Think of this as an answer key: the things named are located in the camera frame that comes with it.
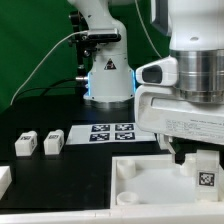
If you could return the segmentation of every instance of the small white cube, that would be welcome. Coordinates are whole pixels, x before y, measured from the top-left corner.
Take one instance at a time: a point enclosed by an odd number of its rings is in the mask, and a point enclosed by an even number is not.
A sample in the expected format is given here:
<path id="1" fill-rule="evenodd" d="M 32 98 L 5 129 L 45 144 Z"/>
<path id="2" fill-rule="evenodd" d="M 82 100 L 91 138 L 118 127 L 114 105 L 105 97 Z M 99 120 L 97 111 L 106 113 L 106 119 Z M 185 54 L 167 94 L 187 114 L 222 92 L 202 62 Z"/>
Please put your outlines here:
<path id="1" fill-rule="evenodd" d="M 15 143 L 17 156 L 31 156 L 37 146 L 37 133 L 23 133 Z"/>
<path id="2" fill-rule="evenodd" d="M 45 155 L 58 155 L 64 145 L 64 132 L 51 131 L 44 140 Z"/>
<path id="3" fill-rule="evenodd" d="M 0 200 L 12 182 L 9 166 L 0 167 Z"/>

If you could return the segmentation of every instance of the white cable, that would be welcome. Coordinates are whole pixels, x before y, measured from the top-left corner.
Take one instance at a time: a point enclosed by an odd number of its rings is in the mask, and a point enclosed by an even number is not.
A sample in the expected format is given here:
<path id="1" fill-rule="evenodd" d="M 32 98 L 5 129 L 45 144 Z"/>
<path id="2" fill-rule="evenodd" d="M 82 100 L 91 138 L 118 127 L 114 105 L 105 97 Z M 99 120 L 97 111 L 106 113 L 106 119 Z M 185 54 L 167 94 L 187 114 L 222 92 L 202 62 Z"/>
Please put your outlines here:
<path id="1" fill-rule="evenodd" d="M 145 27 L 145 25 L 144 25 L 144 22 L 143 22 L 143 19 L 142 19 L 142 16 L 141 16 L 141 12 L 140 12 L 140 10 L 139 10 L 139 6 L 138 6 L 138 0 L 135 0 L 135 5 L 136 5 L 137 12 L 138 12 L 138 17 L 139 17 L 140 22 L 141 22 L 141 24 L 142 24 L 142 28 L 143 28 L 143 30 L 144 30 L 144 32 L 145 32 L 146 37 L 148 38 L 148 41 L 149 41 L 150 45 L 152 46 L 152 48 L 153 48 L 153 50 L 156 52 L 156 54 L 157 54 L 160 58 L 162 58 L 162 56 L 161 56 L 161 55 L 159 54 L 159 52 L 156 50 L 156 47 L 154 46 L 154 44 L 153 44 L 153 42 L 152 42 L 152 40 L 151 40 L 151 38 L 150 38 L 150 36 L 149 36 L 149 34 L 148 34 L 148 32 L 147 32 L 147 29 L 146 29 L 146 27 Z"/>
<path id="2" fill-rule="evenodd" d="M 14 99 L 16 98 L 17 94 L 19 93 L 19 91 L 30 81 L 30 79 L 34 76 L 34 74 L 36 73 L 36 71 L 39 69 L 39 67 L 45 62 L 45 60 L 50 56 L 50 54 L 65 40 L 67 40 L 69 37 L 72 37 L 74 35 L 77 34 L 84 34 L 86 33 L 86 31 L 81 31 L 81 32 L 76 32 L 76 33 L 72 33 L 70 35 L 68 35 L 67 37 L 63 38 L 62 40 L 60 40 L 49 52 L 48 54 L 42 59 L 42 61 L 37 65 L 37 67 L 33 70 L 33 72 L 30 74 L 30 76 L 26 79 L 26 81 L 17 89 L 17 91 L 15 92 L 15 94 L 12 97 L 11 103 L 10 105 L 13 104 Z"/>

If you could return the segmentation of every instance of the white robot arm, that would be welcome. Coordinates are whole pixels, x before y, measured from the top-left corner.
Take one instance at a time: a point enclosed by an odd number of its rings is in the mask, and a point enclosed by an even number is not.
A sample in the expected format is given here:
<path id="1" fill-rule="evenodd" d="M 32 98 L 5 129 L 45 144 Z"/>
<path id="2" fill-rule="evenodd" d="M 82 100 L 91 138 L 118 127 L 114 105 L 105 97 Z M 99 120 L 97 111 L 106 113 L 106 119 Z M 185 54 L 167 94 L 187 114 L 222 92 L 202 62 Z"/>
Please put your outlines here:
<path id="1" fill-rule="evenodd" d="M 143 85 L 136 92 L 136 123 L 162 135 L 224 145 L 224 1 L 167 3 L 170 57 L 137 70 Z"/>
<path id="2" fill-rule="evenodd" d="M 128 65 L 126 28 L 114 19 L 108 9 L 109 0 L 68 0 L 85 18 L 89 34 L 102 37 L 119 34 L 118 42 L 99 43 L 93 52 L 93 67 L 88 73 L 86 104 L 111 108 L 127 106 L 135 94 L 134 72 Z M 115 1 L 129 4 L 128 1 Z"/>

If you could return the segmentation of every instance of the green screen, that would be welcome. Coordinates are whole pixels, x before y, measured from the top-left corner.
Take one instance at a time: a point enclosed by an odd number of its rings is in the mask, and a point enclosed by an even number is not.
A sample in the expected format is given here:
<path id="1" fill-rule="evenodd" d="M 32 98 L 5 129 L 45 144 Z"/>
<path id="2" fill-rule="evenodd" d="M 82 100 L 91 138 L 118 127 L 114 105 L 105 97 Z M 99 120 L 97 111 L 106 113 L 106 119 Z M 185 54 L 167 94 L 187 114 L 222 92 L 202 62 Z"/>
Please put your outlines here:
<path id="1" fill-rule="evenodd" d="M 167 56 L 169 38 L 150 25 L 150 1 L 140 0 L 139 6 L 156 48 L 163 57 Z M 9 106 L 15 91 L 48 51 L 72 33 L 68 15 L 74 10 L 67 0 L 0 0 L 0 112 Z M 136 69 L 158 59 L 143 32 L 135 5 L 117 6 L 110 11 L 127 28 L 129 65 Z M 85 64 L 87 70 L 90 69 L 90 60 Z M 48 87 L 58 80 L 75 76 L 75 47 L 69 47 L 65 41 L 22 90 Z M 49 94 L 68 94 L 71 91 L 53 90 Z M 33 91 L 23 97 L 40 93 Z"/>

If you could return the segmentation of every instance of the black tabletop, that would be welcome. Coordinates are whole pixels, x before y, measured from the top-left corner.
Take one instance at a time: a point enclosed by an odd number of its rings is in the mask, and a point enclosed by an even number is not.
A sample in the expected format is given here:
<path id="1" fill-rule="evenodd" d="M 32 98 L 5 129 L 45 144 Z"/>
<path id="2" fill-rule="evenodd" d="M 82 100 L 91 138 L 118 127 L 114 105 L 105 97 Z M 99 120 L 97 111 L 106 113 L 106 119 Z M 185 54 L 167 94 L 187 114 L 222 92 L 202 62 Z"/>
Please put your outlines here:
<path id="1" fill-rule="evenodd" d="M 12 183 L 0 201 L 1 214 L 104 209 L 110 205 L 112 156 L 161 152 L 156 142 L 64 146 L 46 156 L 43 141 L 72 125 L 134 122 L 133 106 L 112 111 L 87 107 L 74 95 L 30 97 L 0 115 L 0 166 L 9 165 Z M 31 157 L 16 157 L 14 143 L 23 132 L 38 133 Z"/>

